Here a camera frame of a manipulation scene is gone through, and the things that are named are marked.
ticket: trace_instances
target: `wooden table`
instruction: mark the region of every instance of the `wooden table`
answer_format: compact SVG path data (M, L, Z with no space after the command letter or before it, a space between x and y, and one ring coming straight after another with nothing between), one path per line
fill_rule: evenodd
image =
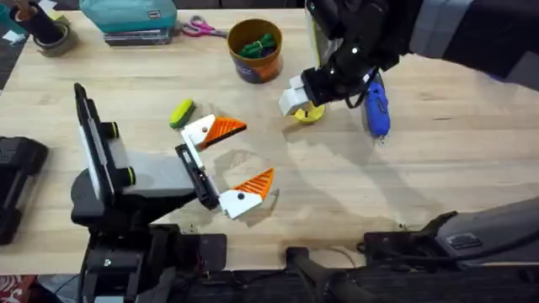
M201 13L219 29L263 18L283 31L284 69L273 82L243 82L224 40L181 36L171 45L110 48L79 12L66 13L80 46L50 59L29 42L0 98L0 132L45 143L51 154L36 182L16 242L0 248L0 274L75 273L88 233L72 224L70 187L85 168L72 85L80 82L103 120L119 123L132 151L174 155L181 143L168 116L192 98L195 117L219 114L248 130L202 159L221 189L275 167L269 198L231 221L198 202L166 216L188 231L228 235L228 268L278 268L287 246L307 245L328 266L362 264L366 231L421 227L448 210L475 211L539 194L539 95L462 66L406 56L384 75L392 131L365 132L359 109L328 106L315 125L281 117L288 79L309 67L301 10Z

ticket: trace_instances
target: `green sponge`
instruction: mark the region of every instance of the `green sponge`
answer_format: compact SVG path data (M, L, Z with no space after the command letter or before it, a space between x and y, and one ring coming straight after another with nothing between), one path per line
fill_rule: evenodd
M184 99L170 115L170 120L168 124L174 129L179 129L184 127L188 122L189 118L195 111L195 103L192 99Z

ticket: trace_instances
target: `blue pen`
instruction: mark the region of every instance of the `blue pen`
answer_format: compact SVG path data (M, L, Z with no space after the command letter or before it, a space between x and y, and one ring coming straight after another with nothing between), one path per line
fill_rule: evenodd
M388 101L382 78L376 76L376 79L369 86L365 101L367 124L372 136L385 136L391 128L387 105Z

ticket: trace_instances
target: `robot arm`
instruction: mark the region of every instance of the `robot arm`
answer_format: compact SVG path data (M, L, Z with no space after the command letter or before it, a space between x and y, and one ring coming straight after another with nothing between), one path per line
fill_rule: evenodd
M368 88L408 53L437 58L539 90L539 4L533 0L307 0L329 40L341 46L320 68L291 80L283 114Z

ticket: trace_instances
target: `pen holder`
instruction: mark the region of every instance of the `pen holder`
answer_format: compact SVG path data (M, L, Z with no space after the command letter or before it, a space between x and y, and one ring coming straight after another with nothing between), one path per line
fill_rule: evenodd
M249 59L239 55L242 48L265 34L272 34L275 39L275 51L264 58ZM244 20L232 27L227 37L228 51L236 66L237 74L250 83L264 83L279 75L282 68L280 48L282 34L270 21L262 19Z

